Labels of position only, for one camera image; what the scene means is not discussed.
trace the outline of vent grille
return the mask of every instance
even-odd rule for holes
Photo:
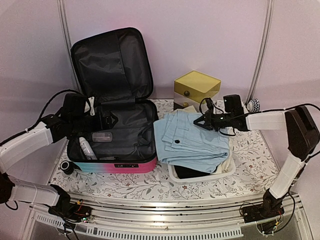
[[[52,226],[56,226],[56,227],[63,227],[63,225],[64,225],[63,220],[60,220],[56,217],[47,216],[47,215],[44,215],[44,214],[41,214],[38,212],[36,213],[36,220],[38,222],[52,225]]]
[[[62,228],[64,225],[62,219],[59,219],[58,217],[47,216],[38,212],[36,213],[36,220],[38,222],[58,228]],[[243,237],[240,227],[199,233],[159,234],[129,233],[88,225],[86,227],[85,234],[108,240],[224,240]]]
[[[110,240],[223,240],[243,237],[241,228],[182,234],[142,234],[112,231],[100,227],[87,227],[86,234]]]

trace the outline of white basket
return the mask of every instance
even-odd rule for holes
[[[190,177],[190,178],[181,179],[178,177],[178,175],[176,173],[175,166],[168,165],[169,176],[174,182],[181,183],[181,184],[195,183],[195,182],[208,182],[208,181],[224,178],[226,176],[230,176],[230,175],[234,174],[236,171],[236,164],[235,164],[235,160],[234,160],[234,157],[232,154],[232,149],[233,149],[233,140],[231,137],[229,137],[229,157],[228,157],[228,159],[226,159],[226,161],[230,160],[230,164],[229,164],[229,167],[227,168],[227,170],[223,173],[212,173],[207,176]]]

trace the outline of white wall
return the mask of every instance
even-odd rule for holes
[[[246,97],[266,14],[264,0],[68,0],[72,43],[113,29],[142,32],[152,98],[173,98],[174,79],[198,70],[222,80],[221,94]]]
[[[56,1],[1,0],[0,3],[0,142],[31,126],[47,100],[72,88],[70,65]],[[55,113],[62,99],[47,113]],[[62,142],[41,149],[14,165],[8,173],[46,184]],[[12,212],[0,205],[0,239],[16,240],[27,204]]]
[[[320,2],[275,1],[272,26],[255,98],[262,109],[301,103],[320,106]],[[320,112],[310,109],[320,129]],[[287,154],[284,132],[264,132],[280,166]],[[298,182],[315,240],[320,240],[320,155],[313,158]]]

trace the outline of table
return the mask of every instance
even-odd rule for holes
[[[172,99],[152,100],[159,118],[173,111]],[[264,193],[278,175],[276,164],[259,131],[239,132],[233,140],[236,171],[233,175],[209,182],[179,184],[169,177],[166,164],[158,163],[146,174],[109,174],[74,171],[65,175],[60,162],[69,160],[66,149],[59,158],[50,183],[70,193],[110,199],[157,202],[225,199]]]

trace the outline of suitcase lid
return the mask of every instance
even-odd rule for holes
[[[128,27],[91,36],[71,48],[84,94],[104,102],[146,99],[154,88],[146,46],[139,30]]]

